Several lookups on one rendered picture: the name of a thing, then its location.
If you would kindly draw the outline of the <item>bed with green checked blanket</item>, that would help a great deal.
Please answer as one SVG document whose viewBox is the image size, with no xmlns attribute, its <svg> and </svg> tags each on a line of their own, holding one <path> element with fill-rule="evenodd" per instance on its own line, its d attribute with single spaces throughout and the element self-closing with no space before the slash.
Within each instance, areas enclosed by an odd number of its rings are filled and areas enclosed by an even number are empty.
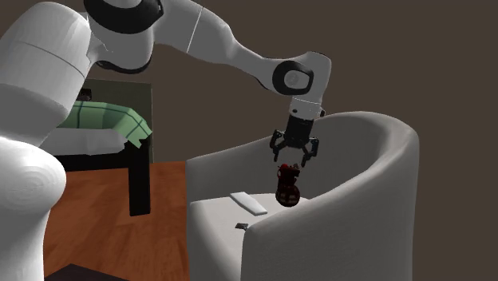
<svg viewBox="0 0 498 281">
<path fill-rule="evenodd" d="M 126 168 L 129 215 L 142 216 L 151 212 L 151 139 L 147 121 L 134 109 L 79 97 L 41 148 L 67 172 Z"/>
</svg>

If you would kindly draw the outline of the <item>red round figure toy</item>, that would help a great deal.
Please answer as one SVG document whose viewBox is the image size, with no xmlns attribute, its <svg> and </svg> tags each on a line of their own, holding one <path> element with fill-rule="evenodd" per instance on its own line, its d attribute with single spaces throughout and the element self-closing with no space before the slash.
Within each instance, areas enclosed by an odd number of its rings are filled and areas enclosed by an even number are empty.
<svg viewBox="0 0 498 281">
<path fill-rule="evenodd" d="M 300 191 L 295 185 L 300 174 L 298 164 L 281 164 L 277 171 L 278 186 L 275 199 L 286 208 L 294 207 L 300 200 Z"/>
</svg>

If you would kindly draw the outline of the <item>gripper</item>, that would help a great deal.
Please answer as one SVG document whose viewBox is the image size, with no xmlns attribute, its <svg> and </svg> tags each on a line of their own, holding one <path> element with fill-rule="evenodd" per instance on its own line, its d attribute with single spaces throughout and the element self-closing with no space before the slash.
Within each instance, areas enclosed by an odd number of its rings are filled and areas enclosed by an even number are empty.
<svg viewBox="0 0 498 281">
<path fill-rule="evenodd" d="M 280 151 L 286 146 L 302 149 L 302 168 L 306 166 L 306 163 L 312 157 L 316 157 L 318 155 L 319 139 L 310 138 L 313 124 L 313 120 L 304 120 L 290 115 L 285 132 L 276 129 L 272 134 L 269 145 L 274 154 L 274 162 L 278 160 Z"/>
</svg>

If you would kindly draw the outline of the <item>white remote control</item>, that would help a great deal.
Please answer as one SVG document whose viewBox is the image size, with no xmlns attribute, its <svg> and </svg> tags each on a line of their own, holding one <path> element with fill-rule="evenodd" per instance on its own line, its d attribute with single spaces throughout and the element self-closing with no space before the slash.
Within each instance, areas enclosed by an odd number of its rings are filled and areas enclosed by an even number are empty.
<svg viewBox="0 0 498 281">
<path fill-rule="evenodd" d="M 234 192 L 230 197 L 243 209 L 253 216 L 262 216 L 267 214 L 267 210 L 255 198 L 245 192 Z"/>
</svg>

